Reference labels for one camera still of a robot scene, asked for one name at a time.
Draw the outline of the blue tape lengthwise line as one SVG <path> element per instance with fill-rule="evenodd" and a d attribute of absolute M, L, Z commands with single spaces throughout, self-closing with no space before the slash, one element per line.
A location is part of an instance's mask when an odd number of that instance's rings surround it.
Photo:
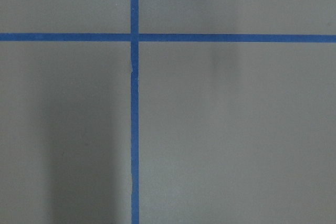
<path fill-rule="evenodd" d="M 139 201 L 139 0 L 131 0 L 131 223 L 140 222 Z"/>

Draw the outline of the blue tape crosswise line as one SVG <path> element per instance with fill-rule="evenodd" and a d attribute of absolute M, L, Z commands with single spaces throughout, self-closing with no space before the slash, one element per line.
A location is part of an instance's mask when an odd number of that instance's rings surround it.
<path fill-rule="evenodd" d="M 140 42 L 303 42 L 335 43 L 335 35 L 277 34 L 116 34 L 116 33 L 1 33 L 1 41 L 122 41 Z"/>

